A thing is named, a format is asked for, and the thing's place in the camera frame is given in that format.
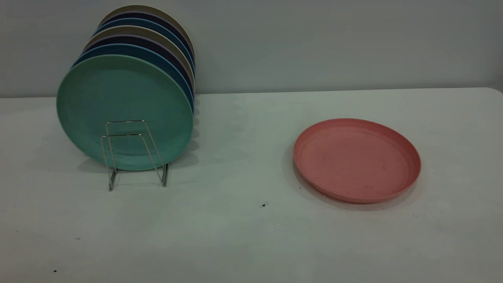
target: plastic plate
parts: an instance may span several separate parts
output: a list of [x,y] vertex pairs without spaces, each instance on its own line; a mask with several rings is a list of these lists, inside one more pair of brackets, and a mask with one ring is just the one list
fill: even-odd
[[389,200],[416,182],[421,160],[398,132],[359,119],[333,119],[306,129],[294,146],[302,176],[324,195],[354,203]]

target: gray wall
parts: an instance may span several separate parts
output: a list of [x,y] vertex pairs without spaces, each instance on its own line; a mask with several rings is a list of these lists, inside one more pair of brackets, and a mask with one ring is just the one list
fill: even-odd
[[199,93],[490,86],[502,0],[2,0],[0,96],[55,95],[96,25],[144,3],[182,23]]

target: table surface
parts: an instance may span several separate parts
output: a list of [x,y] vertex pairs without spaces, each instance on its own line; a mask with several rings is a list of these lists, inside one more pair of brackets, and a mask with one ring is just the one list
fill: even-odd
[[[488,88],[196,99],[169,171],[104,166],[63,133],[55,98],[0,99],[1,282],[496,282],[503,261],[503,94]],[[323,197],[297,136],[352,117],[407,137],[414,189],[378,204]]]

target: blue plate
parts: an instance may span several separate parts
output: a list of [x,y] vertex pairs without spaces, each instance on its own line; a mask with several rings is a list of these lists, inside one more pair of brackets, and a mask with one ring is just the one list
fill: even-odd
[[96,47],[82,54],[77,61],[72,65],[72,68],[79,64],[80,62],[100,55],[109,55],[109,54],[117,54],[117,55],[126,55],[132,56],[135,58],[139,58],[145,60],[156,67],[163,70],[168,76],[170,76],[179,86],[182,88],[185,96],[189,100],[190,107],[192,109],[192,113],[194,113],[194,98],[192,96],[191,89],[189,84],[184,79],[183,75],[180,71],[171,64],[168,60],[163,58],[161,55],[148,50],[147,48],[136,46],[132,44],[108,44]]
[[162,25],[155,23],[153,21],[145,20],[145,19],[138,19],[138,18],[125,18],[125,19],[118,19],[114,20],[111,22],[108,22],[102,26],[100,26],[96,32],[93,34],[93,36],[105,29],[116,27],[116,26],[139,26],[147,29],[151,29],[155,32],[158,32],[171,40],[185,55],[187,60],[190,63],[190,66],[192,67],[192,72],[196,73],[196,66],[194,64],[194,58],[192,57],[191,53],[187,50],[187,47],[182,43],[182,41],[169,29],[163,27]]
[[[175,66],[175,68],[180,71],[185,81],[190,82],[189,74],[185,71],[185,68],[182,64],[177,60],[174,54],[172,54],[169,50],[167,50],[162,45],[158,44],[155,41],[149,40],[144,37],[135,36],[135,35],[117,35],[117,36],[109,36],[105,37],[101,40],[96,41],[95,43],[89,45],[82,53],[87,52],[95,47],[108,45],[108,44],[116,44],[116,43],[124,43],[124,44],[132,44],[147,48],[155,53],[161,55],[166,60],[168,60],[171,64]],[[189,84],[191,87],[191,92],[194,93],[194,89],[192,89],[192,84]]]
[[142,13],[142,12],[125,12],[125,13],[120,13],[120,14],[117,14],[115,16],[112,16],[112,17],[108,18],[106,21],[104,21],[101,24],[101,26],[103,26],[103,25],[105,25],[107,23],[110,23],[110,22],[112,22],[114,20],[128,19],[128,18],[144,19],[144,20],[148,20],[148,21],[151,21],[151,22],[155,22],[155,23],[157,23],[157,24],[165,27],[166,29],[168,29],[169,31],[171,31],[174,35],[176,35],[176,37],[178,37],[178,39],[181,40],[181,42],[184,44],[184,46],[190,51],[190,54],[191,54],[192,58],[195,58],[194,57],[194,52],[190,48],[189,42],[182,35],[182,33],[176,27],[174,27],[172,24],[170,24],[169,22],[167,22],[166,20],[164,20],[164,19],[162,19],[162,18],[160,18],[158,16],[155,16],[153,14]]

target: teal plate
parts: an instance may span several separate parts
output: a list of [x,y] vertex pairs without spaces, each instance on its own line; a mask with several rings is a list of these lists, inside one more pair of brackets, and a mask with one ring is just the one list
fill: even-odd
[[[56,108],[68,138],[102,164],[106,122],[145,120],[164,163],[185,150],[192,134],[192,110],[180,86],[153,64],[126,55],[100,55],[75,65],[59,86]],[[143,135],[161,166],[144,123],[109,124],[110,135],[132,133]],[[108,140],[103,142],[112,166]],[[140,136],[112,137],[111,144],[118,169],[154,168]]]

